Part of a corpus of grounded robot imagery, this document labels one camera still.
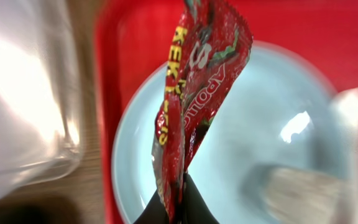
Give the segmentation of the white napkin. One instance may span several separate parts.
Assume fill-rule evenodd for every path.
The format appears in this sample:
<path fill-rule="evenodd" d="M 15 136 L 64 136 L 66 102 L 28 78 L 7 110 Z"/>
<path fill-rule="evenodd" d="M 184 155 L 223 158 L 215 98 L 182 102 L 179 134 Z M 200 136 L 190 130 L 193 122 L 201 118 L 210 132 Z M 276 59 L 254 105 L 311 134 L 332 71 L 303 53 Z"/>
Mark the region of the white napkin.
<path fill-rule="evenodd" d="M 267 166 L 261 190 L 264 209 L 279 223 L 352 224 L 353 193 L 349 175 Z"/>

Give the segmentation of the red snack wrapper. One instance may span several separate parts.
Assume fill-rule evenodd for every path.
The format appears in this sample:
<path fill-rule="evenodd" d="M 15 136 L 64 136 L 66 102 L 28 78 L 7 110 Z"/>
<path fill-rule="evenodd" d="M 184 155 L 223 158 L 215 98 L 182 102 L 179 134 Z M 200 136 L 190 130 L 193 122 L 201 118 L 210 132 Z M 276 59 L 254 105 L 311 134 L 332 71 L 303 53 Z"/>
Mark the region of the red snack wrapper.
<path fill-rule="evenodd" d="M 253 35 L 227 1 L 186 1 L 168 51 L 155 118 L 152 165 L 169 223 L 180 223 L 184 173 L 218 109 L 247 65 Z"/>

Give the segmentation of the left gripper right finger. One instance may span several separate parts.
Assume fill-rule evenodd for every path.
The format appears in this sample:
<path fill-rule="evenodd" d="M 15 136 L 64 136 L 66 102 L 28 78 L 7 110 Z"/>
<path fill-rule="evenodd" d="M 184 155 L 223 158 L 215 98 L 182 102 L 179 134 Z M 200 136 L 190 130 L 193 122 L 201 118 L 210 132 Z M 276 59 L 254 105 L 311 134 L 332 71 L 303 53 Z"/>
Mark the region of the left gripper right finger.
<path fill-rule="evenodd" d="M 209 211 L 191 176 L 186 173 L 183 180 L 183 223 L 218 224 L 219 222 Z"/>

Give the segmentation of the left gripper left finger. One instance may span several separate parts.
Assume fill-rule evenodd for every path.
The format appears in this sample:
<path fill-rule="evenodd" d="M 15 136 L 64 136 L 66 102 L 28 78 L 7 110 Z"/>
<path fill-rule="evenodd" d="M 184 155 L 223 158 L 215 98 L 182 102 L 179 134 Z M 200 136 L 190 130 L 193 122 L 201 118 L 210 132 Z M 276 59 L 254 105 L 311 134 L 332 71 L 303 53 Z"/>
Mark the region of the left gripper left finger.
<path fill-rule="evenodd" d="M 134 224 L 169 224 L 169 217 L 157 191 Z"/>

